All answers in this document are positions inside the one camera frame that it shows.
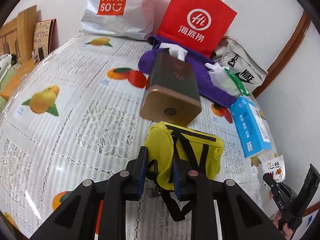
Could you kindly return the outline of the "blue tissue pack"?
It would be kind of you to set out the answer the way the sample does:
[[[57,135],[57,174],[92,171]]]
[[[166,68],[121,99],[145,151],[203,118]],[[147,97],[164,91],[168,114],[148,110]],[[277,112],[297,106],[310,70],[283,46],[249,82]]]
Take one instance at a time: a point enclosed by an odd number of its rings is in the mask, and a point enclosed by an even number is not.
[[[272,149],[259,109],[250,98],[243,95],[238,97],[229,109],[246,158],[259,156]]]

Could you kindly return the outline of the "white mesh drawstring bag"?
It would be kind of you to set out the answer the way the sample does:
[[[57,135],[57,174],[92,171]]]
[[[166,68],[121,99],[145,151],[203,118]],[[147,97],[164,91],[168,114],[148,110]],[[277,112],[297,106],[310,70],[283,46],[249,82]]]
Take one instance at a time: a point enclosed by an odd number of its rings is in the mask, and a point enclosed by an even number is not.
[[[177,44],[169,44],[169,55],[177,58],[180,61],[185,61],[188,51]]]

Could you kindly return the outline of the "white sticker card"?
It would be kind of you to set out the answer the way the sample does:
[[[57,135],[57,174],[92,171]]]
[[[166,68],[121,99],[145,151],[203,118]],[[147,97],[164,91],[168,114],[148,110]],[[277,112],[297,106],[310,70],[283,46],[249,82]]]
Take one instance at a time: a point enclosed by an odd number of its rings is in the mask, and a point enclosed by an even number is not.
[[[285,161],[282,155],[262,163],[263,174],[270,174],[276,182],[282,182],[286,177]]]

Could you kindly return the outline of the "purple towel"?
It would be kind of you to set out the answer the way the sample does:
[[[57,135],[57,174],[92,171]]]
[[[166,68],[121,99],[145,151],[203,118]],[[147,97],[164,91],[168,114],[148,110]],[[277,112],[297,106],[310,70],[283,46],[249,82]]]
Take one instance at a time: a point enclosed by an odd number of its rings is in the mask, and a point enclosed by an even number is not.
[[[147,51],[140,57],[138,69],[144,74],[150,74],[157,54],[162,51],[162,48],[160,48],[161,43],[173,44],[174,42],[159,35],[151,35],[147,38],[146,41],[150,45],[152,45],[152,49],[150,51]],[[187,61],[193,68],[199,89],[199,94],[201,96],[204,96],[208,100],[218,103],[226,108],[235,103],[236,97],[229,95],[224,90],[216,87],[209,77],[208,68],[205,66],[205,64],[214,64],[215,61],[186,46],[183,46],[181,44],[178,45],[186,49],[187,51],[185,61]]]

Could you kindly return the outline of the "white sponge block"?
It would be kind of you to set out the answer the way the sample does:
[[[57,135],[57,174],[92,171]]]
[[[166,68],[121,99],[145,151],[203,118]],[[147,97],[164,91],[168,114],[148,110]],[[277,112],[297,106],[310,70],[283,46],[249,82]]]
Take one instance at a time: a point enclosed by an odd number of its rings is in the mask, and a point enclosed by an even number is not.
[[[175,53],[175,52],[178,52],[178,51],[179,51],[180,46],[177,45],[177,44],[174,44],[174,43],[162,42],[162,43],[159,45],[159,48],[161,48],[161,49],[168,49],[168,50],[169,50],[169,53]]]

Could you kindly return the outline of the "white gloves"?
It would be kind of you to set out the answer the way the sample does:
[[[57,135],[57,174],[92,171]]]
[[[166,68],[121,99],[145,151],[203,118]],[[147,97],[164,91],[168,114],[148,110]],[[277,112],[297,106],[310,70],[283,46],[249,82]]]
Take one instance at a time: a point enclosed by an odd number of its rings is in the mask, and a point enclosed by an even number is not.
[[[214,86],[225,91],[231,96],[240,96],[240,89],[227,73],[225,67],[221,67],[219,63],[206,63],[205,67],[208,69],[208,75]]]

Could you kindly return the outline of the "green snack packet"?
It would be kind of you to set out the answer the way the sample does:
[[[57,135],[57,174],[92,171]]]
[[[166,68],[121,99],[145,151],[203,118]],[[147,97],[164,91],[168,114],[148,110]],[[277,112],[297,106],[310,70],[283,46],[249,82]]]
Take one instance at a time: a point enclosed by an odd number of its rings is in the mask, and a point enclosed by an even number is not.
[[[228,68],[225,68],[225,72],[229,75],[229,77],[235,83],[241,95],[246,95],[246,96],[251,95],[251,93],[249,93],[248,90],[245,88],[245,86],[242,84],[242,81],[233,72],[231,72]]]

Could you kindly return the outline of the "yellow mesh pouch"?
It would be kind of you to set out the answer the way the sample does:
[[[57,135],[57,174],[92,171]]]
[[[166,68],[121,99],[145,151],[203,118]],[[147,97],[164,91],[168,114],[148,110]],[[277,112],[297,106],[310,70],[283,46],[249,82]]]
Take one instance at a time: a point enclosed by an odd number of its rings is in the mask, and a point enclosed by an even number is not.
[[[146,177],[156,184],[172,219],[180,222],[191,211],[191,206],[187,200],[178,200],[176,196],[173,161],[185,160],[192,170],[213,180],[220,172],[223,140],[213,134],[161,121],[150,128],[144,145],[148,149]]]

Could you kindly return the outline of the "grey Nike waist bag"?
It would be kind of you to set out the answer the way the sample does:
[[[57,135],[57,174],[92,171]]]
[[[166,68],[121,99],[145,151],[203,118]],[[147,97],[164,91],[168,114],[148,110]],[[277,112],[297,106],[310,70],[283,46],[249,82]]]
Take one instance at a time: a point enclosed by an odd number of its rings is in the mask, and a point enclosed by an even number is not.
[[[261,68],[243,48],[231,37],[223,37],[214,50],[213,59],[222,67],[229,67],[248,92],[253,92],[263,84],[267,71]]]

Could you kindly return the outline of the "green gold tea tin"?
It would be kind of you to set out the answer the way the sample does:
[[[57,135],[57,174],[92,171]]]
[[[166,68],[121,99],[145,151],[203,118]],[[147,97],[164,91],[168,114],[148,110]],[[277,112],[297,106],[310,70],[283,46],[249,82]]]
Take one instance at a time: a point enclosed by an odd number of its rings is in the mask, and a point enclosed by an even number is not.
[[[148,76],[140,116],[187,127],[201,113],[199,89],[192,66],[166,49],[157,54]]]

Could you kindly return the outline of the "fruit print tablecloth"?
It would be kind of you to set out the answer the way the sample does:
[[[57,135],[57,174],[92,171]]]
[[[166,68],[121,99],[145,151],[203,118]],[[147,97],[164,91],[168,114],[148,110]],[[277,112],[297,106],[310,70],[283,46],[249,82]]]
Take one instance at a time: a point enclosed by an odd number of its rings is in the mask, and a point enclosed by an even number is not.
[[[1,211],[25,237],[63,194],[84,179],[108,179],[137,157],[154,124],[139,116],[144,75],[138,62],[151,49],[143,41],[79,34],[44,59],[9,100],[1,114]],[[277,208],[261,166],[245,158],[232,116],[213,112],[213,103],[229,107],[236,98],[205,79],[202,112],[189,127],[223,140],[216,179],[234,179],[271,217]],[[56,108],[34,113],[29,100],[49,87],[60,90]],[[126,207],[127,239],[190,239],[191,215],[173,222],[161,197],[144,194]]]

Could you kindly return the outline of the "white Miniso plastic bag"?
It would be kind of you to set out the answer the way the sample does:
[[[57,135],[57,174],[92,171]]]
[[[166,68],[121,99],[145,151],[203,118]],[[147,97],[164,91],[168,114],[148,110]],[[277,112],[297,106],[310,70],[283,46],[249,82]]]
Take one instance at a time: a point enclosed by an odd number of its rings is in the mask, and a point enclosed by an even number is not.
[[[153,0],[86,0],[81,19],[83,32],[133,40],[146,40],[153,27]]]

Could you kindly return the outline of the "red paper shopping bag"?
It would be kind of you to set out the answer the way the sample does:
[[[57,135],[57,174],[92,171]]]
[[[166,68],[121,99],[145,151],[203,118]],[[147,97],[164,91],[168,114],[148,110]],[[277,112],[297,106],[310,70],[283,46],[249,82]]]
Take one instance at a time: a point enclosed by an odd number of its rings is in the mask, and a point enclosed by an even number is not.
[[[221,0],[171,0],[157,34],[209,57],[236,15]]]

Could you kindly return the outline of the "spotted white plush toy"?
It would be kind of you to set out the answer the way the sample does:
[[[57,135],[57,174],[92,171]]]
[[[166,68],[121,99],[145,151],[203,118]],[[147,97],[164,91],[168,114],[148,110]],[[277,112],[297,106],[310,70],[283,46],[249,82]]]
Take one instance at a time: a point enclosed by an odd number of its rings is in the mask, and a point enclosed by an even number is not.
[[[1,55],[0,61],[0,82],[3,81],[9,70],[14,70],[18,67],[16,54]]]

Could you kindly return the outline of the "brown wooden door frame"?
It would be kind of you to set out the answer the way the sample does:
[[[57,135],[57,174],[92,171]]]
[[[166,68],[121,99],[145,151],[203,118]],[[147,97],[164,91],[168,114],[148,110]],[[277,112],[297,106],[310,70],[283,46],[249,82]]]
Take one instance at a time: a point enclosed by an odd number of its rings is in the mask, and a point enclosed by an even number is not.
[[[300,44],[302,43],[308,31],[310,22],[311,20],[309,16],[305,11],[303,11],[302,16],[290,39],[285,44],[284,48],[281,50],[275,61],[268,68],[268,74],[265,78],[265,81],[262,85],[260,85],[253,91],[253,96],[255,98],[257,98],[274,81],[274,79],[280,74],[280,72],[291,60]]]

